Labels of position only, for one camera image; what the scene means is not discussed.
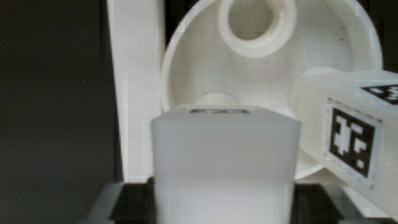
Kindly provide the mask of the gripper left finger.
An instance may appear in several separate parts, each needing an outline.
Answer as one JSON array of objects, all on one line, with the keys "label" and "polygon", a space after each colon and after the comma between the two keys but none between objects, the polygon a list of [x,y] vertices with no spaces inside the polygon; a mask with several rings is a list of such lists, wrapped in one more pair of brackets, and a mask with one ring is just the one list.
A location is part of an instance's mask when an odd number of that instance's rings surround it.
[{"label": "gripper left finger", "polygon": [[108,184],[76,224],[154,224],[150,184]]}]

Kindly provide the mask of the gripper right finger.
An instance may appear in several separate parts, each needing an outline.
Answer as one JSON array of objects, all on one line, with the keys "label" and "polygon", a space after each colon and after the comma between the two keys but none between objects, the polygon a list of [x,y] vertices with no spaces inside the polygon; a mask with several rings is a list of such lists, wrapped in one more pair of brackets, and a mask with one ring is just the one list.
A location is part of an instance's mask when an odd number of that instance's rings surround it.
[{"label": "gripper right finger", "polygon": [[291,224],[372,224],[342,216],[319,184],[296,184],[292,190]]}]

